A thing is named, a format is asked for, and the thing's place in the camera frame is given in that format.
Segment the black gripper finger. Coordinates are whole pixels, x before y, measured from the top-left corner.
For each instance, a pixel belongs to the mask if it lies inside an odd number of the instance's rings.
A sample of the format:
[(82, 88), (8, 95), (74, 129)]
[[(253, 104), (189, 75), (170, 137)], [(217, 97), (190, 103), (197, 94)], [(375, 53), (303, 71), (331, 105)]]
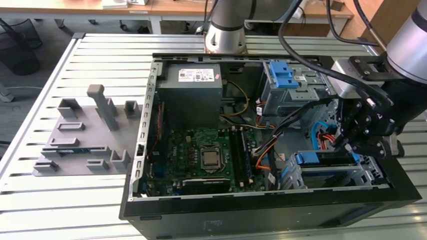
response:
[(346, 144), (354, 153), (363, 156), (371, 156), (377, 159), (385, 159), (393, 156), (390, 143), (382, 136), (362, 135), (349, 137)]
[(370, 125), (373, 113), (365, 101), (339, 101), (337, 109), (337, 122), (339, 135), (335, 139), (335, 150), (367, 150), (373, 141), (370, 139)]

